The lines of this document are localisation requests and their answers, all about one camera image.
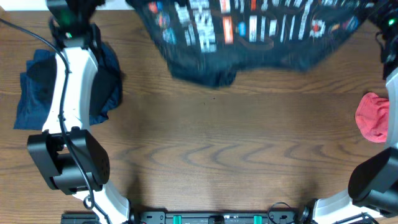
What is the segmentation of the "black orange patterned jersey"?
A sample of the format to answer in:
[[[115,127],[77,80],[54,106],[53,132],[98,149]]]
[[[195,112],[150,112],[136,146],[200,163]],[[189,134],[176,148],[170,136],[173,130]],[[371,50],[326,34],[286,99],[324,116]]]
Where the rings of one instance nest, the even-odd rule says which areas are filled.
[[[171,76],[218,88],[239,71],[305,72],[364,22],[371,1],[128,0]]]

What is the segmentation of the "red t-shirt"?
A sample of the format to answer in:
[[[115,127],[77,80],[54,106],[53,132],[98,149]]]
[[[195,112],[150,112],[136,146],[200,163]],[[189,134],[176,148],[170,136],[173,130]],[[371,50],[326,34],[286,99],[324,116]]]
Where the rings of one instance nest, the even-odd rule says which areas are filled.
[[[363,137],[375,143],[387,140],[389,100],[373,92],[366,93],[355,112],[355,121]]]

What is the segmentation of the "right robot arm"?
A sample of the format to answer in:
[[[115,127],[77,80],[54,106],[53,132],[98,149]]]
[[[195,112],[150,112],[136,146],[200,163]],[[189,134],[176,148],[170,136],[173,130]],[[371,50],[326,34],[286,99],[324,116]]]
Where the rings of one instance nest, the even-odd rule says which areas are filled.
[[[355,168],[348,188],[312,201],[296,223],[375,223],[397,216],[397,1],[374,1],[366,17],[379,28],[390,108],[385,149]]]

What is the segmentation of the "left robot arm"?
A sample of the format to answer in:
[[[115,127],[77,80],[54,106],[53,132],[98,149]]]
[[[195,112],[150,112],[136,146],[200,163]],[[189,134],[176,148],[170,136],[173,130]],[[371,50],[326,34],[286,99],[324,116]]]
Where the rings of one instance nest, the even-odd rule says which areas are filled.
[[[81,200],[98,223],[129,223],[130,203],[110,181],[109,157],[90,132],[93,81],[102,56],[101,34],[90,19],[103,0],[47,1],[57,74],[41,134],[27,148],[50,189]]]

